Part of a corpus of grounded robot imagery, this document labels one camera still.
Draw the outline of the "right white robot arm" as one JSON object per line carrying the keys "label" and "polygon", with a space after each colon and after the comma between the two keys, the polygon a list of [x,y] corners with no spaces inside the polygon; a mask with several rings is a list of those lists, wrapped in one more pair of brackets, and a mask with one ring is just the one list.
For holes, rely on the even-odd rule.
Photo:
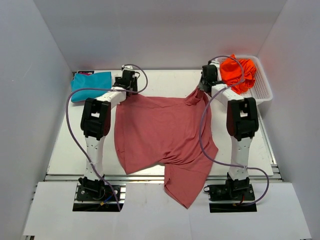
{"label": "right white robot arm", "polygon": [[249,179],[250,145],[259,129],[256,100],[237,94],[220,81],[218,67],[212,63],[202,66],[198,86],[226,107],[226,129],[232,146],[227,178],[234,182],[225,187],[225,192],[229,198],[236,200],[244,193],[244,187],[239,182]]}

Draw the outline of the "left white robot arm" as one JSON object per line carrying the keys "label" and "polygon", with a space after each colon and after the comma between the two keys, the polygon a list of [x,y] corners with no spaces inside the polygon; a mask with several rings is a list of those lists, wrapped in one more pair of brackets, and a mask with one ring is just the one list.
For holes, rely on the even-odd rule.
{"label": "left white robot arm", "polygon": [[136,74],[131,65],[123,66],[122,76],[115,78],[111,91],[96,98],[87,98],[84,103],[80,128],[84,133],[89,160],[84,177],[79,179],[79,183],[96,200],[103,198],[106,193],[105,183],[101,178],[104,176],[103,146],[111,128],[111,111],[138,91]]}

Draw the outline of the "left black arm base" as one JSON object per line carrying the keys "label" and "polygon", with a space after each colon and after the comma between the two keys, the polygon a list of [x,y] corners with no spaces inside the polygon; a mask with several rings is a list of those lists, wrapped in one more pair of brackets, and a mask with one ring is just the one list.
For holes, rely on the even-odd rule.
{"label": "left black arm base", "polygon": [[120,212],[125,198],[121,185],[108,185],[103,180],[80,177],[75,192],[74,212]]}

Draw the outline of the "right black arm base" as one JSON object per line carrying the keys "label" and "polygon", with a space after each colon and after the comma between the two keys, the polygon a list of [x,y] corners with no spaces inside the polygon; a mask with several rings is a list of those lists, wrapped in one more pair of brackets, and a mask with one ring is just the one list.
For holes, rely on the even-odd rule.
{"label": "right black arm base", "polygon": [[210,213],[253,213],[256,204],[247,204],[256,200],[252,184],[235,187],[232,184],[209,184],[203,188],[208,194]]}

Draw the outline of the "dusty red t-shirt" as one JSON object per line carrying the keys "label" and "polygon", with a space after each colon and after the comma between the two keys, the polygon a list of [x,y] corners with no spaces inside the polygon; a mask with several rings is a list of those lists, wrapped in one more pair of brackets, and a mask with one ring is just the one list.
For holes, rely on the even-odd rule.
{"label": "dusty red t-shirt", "polygon": [[207,95],[185,98],[133,95],[116,107],[115,150],[126,174],[164,165],[164,190],[189,208],[204,187],[218,153]]}

